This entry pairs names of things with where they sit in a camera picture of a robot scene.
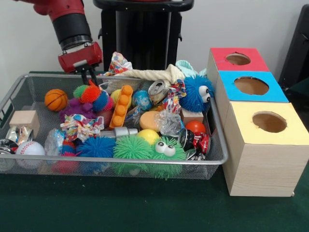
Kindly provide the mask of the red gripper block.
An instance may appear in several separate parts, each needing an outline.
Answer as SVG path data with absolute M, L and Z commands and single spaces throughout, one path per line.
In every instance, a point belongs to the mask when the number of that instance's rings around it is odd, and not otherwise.
M 87 79 L 88 70 L 86 68 L 90 67 L 89 73 L 91 80 L 94 85 L 98 86 L 95 68 L 92 67 L 96 67 L 103 62 L 103 53 L 97 42 L 84 43 L 77 47 L 64 50 L 58 56 L 58 61 L 66 73 L 81 72 L 84 85 L 89 85 Z

